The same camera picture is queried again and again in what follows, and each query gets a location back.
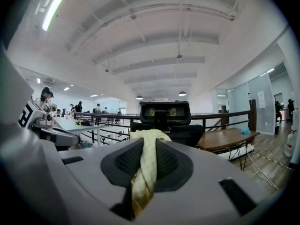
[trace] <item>fluorescent light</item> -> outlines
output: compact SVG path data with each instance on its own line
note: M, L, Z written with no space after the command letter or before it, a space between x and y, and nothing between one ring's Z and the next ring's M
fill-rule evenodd
M53 0L53 2L51 3L50 7L49 7L49 10L46 14L46 17L45 17L45 20L43 22L43 25L42 25L42 29L44 31L47 31L48 30L48 27L49 27L49 24L58 8L58 6L60 5L62 0Z

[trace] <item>person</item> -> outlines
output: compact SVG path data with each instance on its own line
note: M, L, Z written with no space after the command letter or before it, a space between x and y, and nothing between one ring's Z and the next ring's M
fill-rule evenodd
M275 103L275 112L276 112L275 119L277 121L277 118L280 118L280 122L281 122L282 121L282 115L280 113L280 109L281 109L281 105L278 101L276 101L276 103Z
M71 103L70 106L71 106L71 113L73 113L74 112L74 105Z
M75 106L75 112L82 113L83 112L83 107L81 106L82 102L80 101L76 106Z
M289 110L289 117L291 118L290 121L293 122L293 111L295 111L294 102L291 99L289 99L288 102L287 108Z
M104 110L102 111L102 113L108 113L107 107L104 108Z
M48 101L50 90L48 87L45 87L42 90L41 96L36 98L35 102L38 106L40 106L45 112L50 112L50 101Z
M99 103L97 103L97 106L95 108L95 113L101 113L101 109L100 109L100 104ZM100 117L96 118L96 122L100 122Z
M49 106L51 105L51 100L50 99L53 98L53 97L54 97L53 92L50 91L50 94L48 95L48 98L47 98Z
M100 109L100 104L98 103L96 108L95 108L95 112L96 113L101 113L101 109Z
M121 109L119 109L118 115L122 115ZM120 119L116 119L115 121L116 121L116 124L117 124L117 123L120 123Z

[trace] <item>white wall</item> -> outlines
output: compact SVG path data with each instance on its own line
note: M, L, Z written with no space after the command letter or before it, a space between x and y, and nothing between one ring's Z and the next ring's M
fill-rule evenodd
M218 113L216 90L210 90L193 99L189 99L191 113ZM213 126L219 119L207 119L206 126ZM203 124L202 120L193 120L191 124Z
M105 99L96 99L96 104L100 104L101 110L104 110L107 107L108 113L117 113L119 110L120 100L105 100Z
M229 109L227 96L226 97L217 97L217 109L221 110L222 106L226 106L226 110Z
M290 77L290 81L294 90L295 109L299 108L300 99L300 46L294 35L293 30L288 27L284 34L278 39L278 45L285 55L285 67ZM296 147L291 159L291 163L298 164L300 159L300 132L298 131Z
M30 34L16 32L7 54L13 64L47 75L69 84L98 90L123 101L135 101L128 85L112 73L106 73L101 65L95 66L91 59L78 58L61 51L56 46L36 40Z
M294 97L292 95L292 87L291 82L288 74L285 74L279 78L275 78L274 80L271 80L271 86L273 95L282 93L283 97L283 103L285 104L285 108L288 105L288 100L294 100Z
M278 38L287 21L272 1L246 0L232 24L220 49L206 59L205 67L199 68L191 96L215 88L245 67Z
M34 92L32 94L33 100L35 100L36 98L39 98L41 96L41 92L44 87L42 85L38 85L36 83L33 84L31 82L29 82L28 84L34 90ZM52 91L53 95L54 95L54 97L51 98L51 103L55 103L57 105L57 108L59 108L61 111L64 108L66 109L66 111L70 111L71 103L75 106L76 104L79 103L79 101L81 101L82 102L82 111L86 112L89 110L92 113L93 108L95 108L97 105L97 103L92 99L70 95L70 94L68 94L68 92L58 91L54 88L50 88L50 91Z
M271 45L243 69L224 81L218 88L232 89L285 62L285 56L277 44Z

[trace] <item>white pillar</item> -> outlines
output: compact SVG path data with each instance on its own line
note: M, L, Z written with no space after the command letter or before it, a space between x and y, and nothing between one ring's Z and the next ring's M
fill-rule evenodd
M300 105L300 46L291 27L288 27L284 34L278 39L278 45L285 55L285 67L290 77L292 88L295 94L295 108ZM300 159L300 132L298 132L296 147L291 163L298 164Z

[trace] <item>office chair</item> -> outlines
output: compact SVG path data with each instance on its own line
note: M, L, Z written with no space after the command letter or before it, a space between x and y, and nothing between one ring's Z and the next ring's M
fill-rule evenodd
M140 102L142 123L130 124L130 131L159 129L173 142L195 147L200 141L204 128L189 125L191 112L188 102Z

